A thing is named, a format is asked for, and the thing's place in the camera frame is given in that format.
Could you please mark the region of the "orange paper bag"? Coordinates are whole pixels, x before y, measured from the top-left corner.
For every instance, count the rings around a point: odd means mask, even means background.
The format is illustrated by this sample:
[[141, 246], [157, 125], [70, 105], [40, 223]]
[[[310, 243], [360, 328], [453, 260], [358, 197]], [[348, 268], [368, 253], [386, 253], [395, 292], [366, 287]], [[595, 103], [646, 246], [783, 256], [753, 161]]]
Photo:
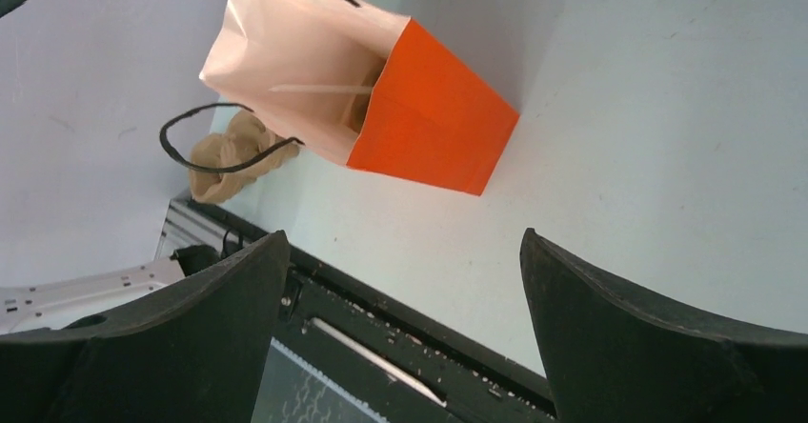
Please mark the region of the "orange paper bag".
[[290, 145], [333, 163], [480, 195], [518, 112], [417, 21], [362, 0], [228, 0], [200, 80], [260, 120], [279, 141], [246, 171]]

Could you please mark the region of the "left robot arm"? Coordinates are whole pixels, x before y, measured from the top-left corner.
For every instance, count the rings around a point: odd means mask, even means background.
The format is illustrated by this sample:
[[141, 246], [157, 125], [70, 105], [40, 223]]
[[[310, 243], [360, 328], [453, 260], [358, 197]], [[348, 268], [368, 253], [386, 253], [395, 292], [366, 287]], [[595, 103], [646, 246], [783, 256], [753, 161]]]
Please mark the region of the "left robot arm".
[[161, 290], [220, 260], [209, 245], [115, 272], [30, 287], [1, 289], [1, 333], [63, 329], [86, 316]]

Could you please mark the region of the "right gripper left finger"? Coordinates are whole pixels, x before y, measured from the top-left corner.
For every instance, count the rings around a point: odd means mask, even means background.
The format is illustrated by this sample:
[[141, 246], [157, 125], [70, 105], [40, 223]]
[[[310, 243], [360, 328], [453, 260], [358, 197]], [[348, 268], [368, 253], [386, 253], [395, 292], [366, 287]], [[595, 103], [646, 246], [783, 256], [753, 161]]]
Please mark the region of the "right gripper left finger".
[[284, 232], [61, 330], [1, 338], [5, 422], [248, 422], [290, 266]]

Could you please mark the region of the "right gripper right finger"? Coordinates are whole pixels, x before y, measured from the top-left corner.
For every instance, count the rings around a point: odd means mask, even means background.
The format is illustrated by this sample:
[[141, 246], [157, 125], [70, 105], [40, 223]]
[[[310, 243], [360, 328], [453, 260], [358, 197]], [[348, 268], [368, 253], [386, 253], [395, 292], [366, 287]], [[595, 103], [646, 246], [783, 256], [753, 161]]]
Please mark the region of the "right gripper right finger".
[[689, 306], [524, 232], [520, 268], [562, 422], [803, 422], [807, 337]]

